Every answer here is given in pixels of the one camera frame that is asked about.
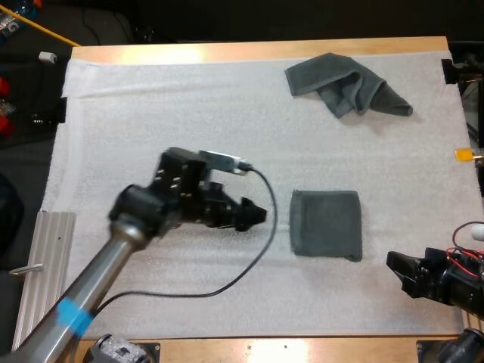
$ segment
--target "white foam mat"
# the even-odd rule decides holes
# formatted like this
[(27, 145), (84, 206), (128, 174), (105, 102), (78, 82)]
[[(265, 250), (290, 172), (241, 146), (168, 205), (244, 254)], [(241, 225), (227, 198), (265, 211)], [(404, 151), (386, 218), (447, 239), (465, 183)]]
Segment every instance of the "white foam mat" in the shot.
[[(476, 173), (457, 163), (469, 145), (449, 53), (355, 57), (414, 108), (411, 117), (368, 111), (334, 118), (314, 93), (293, 98), (284, 70), (301, 60), (171, 66), (70, 62), (43, 208), (77, 214), (67, 282), (108, 239), (117, 194), (146, 185), (170, 146), (237, 155), (262, 170), (280, 206), (273, 247), (238, 284), (210, 299), (126, 297), (88, 337), (226, 337), (313, 334), (454, 334), (457, 309), (411, 299), (386, 253), (423, 256), (451, 245), (455, 227), (482, 219)], [(270, 209), (255, 175), (217, 173), (233, 197)], [(290, 251), (293, 189), (354, 190), (362, 207), (363, 260)], [(270, 222), (247, 233), (183, 225), (128, 262), (108, 296), (123, 290), (202, 293), (236, 276), (265, 243)]]

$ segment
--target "white knob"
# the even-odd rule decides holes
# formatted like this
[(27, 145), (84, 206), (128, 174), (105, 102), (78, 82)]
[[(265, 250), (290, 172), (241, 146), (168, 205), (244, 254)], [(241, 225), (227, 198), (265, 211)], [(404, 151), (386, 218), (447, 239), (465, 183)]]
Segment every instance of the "white knob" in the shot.
[(473, 225), (470, 233), (474, 240), (480, 240), (484, 242), (484, 225)]

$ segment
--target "blue tape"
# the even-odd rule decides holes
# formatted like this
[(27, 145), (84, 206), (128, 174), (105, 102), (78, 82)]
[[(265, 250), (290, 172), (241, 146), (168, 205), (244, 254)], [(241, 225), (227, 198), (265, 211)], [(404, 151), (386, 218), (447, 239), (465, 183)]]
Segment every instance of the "blue tape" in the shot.
[(80, 309), (68, 297), (64, 297), (57, 304), (57, 325), (68, 327), (77, 337), (82, 337), (85, 330), (92, 322), (92, 315), (84, 309)]

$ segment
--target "wooden table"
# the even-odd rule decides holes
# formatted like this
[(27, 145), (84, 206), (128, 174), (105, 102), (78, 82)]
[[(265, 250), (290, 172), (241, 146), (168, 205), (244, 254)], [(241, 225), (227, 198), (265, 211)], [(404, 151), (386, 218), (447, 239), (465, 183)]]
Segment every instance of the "wooden table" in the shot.
[[(337, 54), (448, 51), (445, 37), (308, 40), (183, 45), (79, 47), (73, 58), (106, 64), (195, 64)], [(163, 363), (415, 363), (419, 339), (451, 337), (304, 337), (150, 340), (161, 344)], [(82, 362), (92, 341), (79, 344)]]

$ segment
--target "gray towel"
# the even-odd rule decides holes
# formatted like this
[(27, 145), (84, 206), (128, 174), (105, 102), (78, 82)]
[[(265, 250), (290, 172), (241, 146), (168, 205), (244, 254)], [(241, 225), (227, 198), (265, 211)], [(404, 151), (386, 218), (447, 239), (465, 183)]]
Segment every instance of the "gray towel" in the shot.
[(361, 207), (356, 191), (293, 191), (290, 246), (298, 256), (362, 258)]
[(350, 57), (326, 53), (286, 69), (292, 96), (316, 91), (336, 116), (368, 108), (397, 116), (410, 116), (412, 107), (367, 67)]

